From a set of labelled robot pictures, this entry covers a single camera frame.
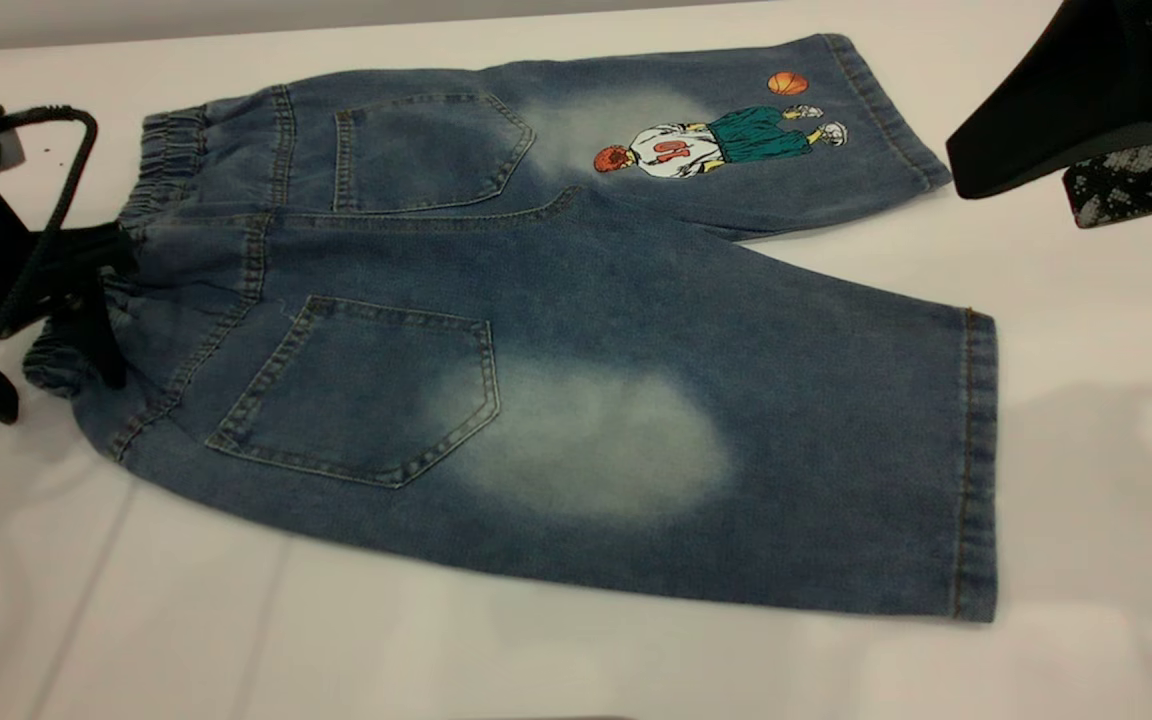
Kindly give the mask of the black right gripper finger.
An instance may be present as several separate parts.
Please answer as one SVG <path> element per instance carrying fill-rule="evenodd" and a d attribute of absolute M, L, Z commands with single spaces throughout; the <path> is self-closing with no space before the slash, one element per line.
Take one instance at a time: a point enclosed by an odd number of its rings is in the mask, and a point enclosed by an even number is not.
<path fill-rule="evenodd" d="M 1152 143 L 1152 1 L 1064 1 L 946 143 L 963 199 Z"/>

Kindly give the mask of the speckled right gripper finger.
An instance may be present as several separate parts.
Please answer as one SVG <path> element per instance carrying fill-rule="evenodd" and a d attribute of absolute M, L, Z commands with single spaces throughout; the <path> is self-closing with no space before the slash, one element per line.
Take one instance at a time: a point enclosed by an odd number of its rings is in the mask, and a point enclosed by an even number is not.
<path fill-rule="evenodd" d="M 1152 215 L 1152 145 L 1079 161 L 1064 170 L 1076 227 L 1093 229 Z"/>

